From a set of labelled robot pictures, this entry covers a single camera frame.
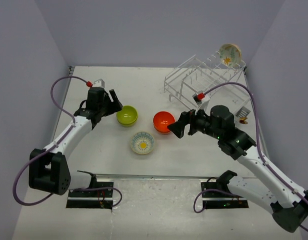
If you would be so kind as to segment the olive green bowl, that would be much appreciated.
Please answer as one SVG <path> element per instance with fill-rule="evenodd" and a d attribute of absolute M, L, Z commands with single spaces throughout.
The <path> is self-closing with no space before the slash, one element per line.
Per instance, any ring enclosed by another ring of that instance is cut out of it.
<path fill-rule="evenodd" d="M 118 122 L 130 124 L 138 119 L 137 110 L 130 106 L 123 106 L 122 110 L 116 113 L 116 119 Z"/>

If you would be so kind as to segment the orange bowl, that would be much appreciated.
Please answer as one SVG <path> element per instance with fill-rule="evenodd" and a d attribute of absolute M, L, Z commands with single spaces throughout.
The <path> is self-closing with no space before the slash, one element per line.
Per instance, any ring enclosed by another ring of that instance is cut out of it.
<path fill-rule="evenodd" d="M 175 122 L 174 116 L 167 111 L 160 111 L 153 117 L 153 126 L 162 132 L 169 131 L 167 126 Z"/>
<path fill-rule="evenodd" d="M 171 133 L 170 130 L 168 130 L 168 131 L 160 131 L 159 129 L 156 129 L 156 132 L 159 133 L 159 134 L 161 134 L 161 135 L 168 135 L 168 134 Z"/>

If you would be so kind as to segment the tan bowl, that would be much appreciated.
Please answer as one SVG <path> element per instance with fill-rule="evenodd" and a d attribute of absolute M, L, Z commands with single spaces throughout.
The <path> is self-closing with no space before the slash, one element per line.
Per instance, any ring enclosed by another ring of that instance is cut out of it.
<path fill-rule="evenodd" d="M 227 67 L 238 68 L 242 59 L 241 49 L 233 43 L 223 44 L 219 48 L 220 62 Z"/>
<path fill-rule="evenodd" d="M 154 147 L 153 135 L 145 131 L 135 133 L 130 141 L 131 150 L 138 155 L 147 155 L 154 150 Z"/>

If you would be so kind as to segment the lime green bowl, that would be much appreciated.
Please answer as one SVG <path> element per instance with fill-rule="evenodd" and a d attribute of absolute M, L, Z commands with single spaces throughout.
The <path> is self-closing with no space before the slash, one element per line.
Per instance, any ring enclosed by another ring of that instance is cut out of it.
<path fill-rule="evenodd" d="M 134 122 L 129 123 L 129 124 L 126 124 L 126 123 L 123 123 L 123 122 L 119 122 L 119 125 L 122 126 L 122 127 L 129 128 L 129 127 L 134 126 L 136 123 L 137 123 L 137 121 L 134 121 Z"/>

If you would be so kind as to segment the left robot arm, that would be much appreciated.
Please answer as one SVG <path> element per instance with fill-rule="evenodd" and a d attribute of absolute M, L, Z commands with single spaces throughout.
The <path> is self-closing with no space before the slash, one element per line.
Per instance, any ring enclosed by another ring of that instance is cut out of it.
<path fill-rule="evenodd" d="M 80 170 L 70 171 L 67 161 L 78 144 L 103 117 L 120 110 L 122 103 L 114 90 L 91 87 L 87 99 L 81 102 L 65 130 L 44 149 L 34 149 L 31 152 L 29 187 L 57 195 L 76 189 L 88 197 L 95 195 L 98 184 L 93 181 L 93 174 Z"/>

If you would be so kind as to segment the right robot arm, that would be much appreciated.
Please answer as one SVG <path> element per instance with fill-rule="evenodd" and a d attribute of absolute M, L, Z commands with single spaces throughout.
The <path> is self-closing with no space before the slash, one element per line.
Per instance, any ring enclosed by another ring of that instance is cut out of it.
<path fill-rule="evenodd" d="M 269 212 L 284 230 L 293 233 L 308 217 L 308 190 L 288 178 L 259 150 L 256 142 L 234 123 L 234 115 L 226 106 L 217 105 L 207 115 L 204 110 L 181 113 L 167 128 L 178 138 L 201 132 L 218 141 L 218 147 L 233 160 L 250 170 L 261 184 L 249 182 L 233 171 L 216 180 L 217 192 L 224 197 L 243 197 Z"/>

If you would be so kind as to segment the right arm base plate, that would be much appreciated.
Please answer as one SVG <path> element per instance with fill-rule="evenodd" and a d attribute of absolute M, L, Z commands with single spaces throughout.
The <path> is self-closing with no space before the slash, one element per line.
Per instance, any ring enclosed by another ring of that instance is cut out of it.
<path fill-rule="evenodd" d="M 204 209 L 248 209 L 249 204 L 245 198 L 233 197 L 220 192 L 209 191 L 202 194 Z"/>

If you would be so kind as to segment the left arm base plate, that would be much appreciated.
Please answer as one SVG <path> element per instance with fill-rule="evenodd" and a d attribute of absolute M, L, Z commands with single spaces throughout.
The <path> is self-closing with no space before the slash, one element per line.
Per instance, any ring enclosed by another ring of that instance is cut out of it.
<path fill-rule="evenodd" d="M 67 197 L 66 208 L 111 210 L 114 205 L 112 197 L 112 189 L 97 191 L 70 191 Z"/>

